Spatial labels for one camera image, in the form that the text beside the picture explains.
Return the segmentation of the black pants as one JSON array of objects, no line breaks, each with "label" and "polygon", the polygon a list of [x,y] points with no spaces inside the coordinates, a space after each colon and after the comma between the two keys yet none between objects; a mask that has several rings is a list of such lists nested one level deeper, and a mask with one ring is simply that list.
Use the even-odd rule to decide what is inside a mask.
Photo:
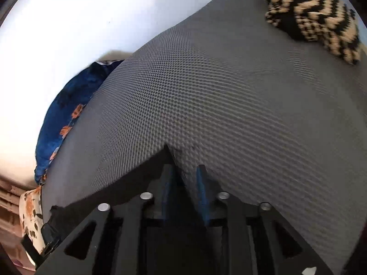
[{"label": "black pants", "polygon": [[124,204],[143,193],[152,181],[161,177],[165,165],[175,166],[174,155],[167,144],[155,155],[125,174],[113,184],[68,206],[52,206],[51,217],[41,233],[47,248],[61,243],[98,205]]}]

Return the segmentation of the cream floral pillow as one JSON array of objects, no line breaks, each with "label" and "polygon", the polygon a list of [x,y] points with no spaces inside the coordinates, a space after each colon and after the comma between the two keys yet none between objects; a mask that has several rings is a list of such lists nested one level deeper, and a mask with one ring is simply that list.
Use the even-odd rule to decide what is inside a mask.
[{"label": "cream floral pillow", "polygon": [[41,186],[25,191],[19,199],[19,218],[22,236],[27,234],[34,248],[40,254],[45,248],[41,233],[44,225],[41,201]]}]

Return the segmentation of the grey mesh mattress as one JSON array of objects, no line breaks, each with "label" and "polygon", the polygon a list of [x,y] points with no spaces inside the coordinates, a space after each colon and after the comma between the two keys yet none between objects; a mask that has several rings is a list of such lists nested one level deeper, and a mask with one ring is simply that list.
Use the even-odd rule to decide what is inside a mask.
[{"label": "grey mesh mattress", "polygon": [[264,18],[265,0],[212,0],[124,60],[83,109],[42,187],[44,219],[168,144],[245,202],[268,201],[335,274],[366,222],[366,58],[350,65]]}]

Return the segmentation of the blue floral pillow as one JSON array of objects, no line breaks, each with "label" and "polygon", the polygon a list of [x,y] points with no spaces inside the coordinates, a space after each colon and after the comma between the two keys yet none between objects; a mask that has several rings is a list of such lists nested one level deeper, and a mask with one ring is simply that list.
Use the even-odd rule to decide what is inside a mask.
[{"label": "blue floral pillow", "polygon": [[84,107],[121,63],[120,60],[93,62],[74,76],[52,101],[36,144],[34,179],[38,185],[45,183],[52,161]]}]

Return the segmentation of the beige black knitted cloth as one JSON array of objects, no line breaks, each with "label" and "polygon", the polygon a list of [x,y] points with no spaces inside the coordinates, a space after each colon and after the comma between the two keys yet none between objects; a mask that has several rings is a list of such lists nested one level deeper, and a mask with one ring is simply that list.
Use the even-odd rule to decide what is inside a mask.
[{"label": "beige black knitted cloth", "polygon": [[266,21],[292,39],[319,42],[351,65],[361,59],[356,13],[342,0],[266,0]]}]

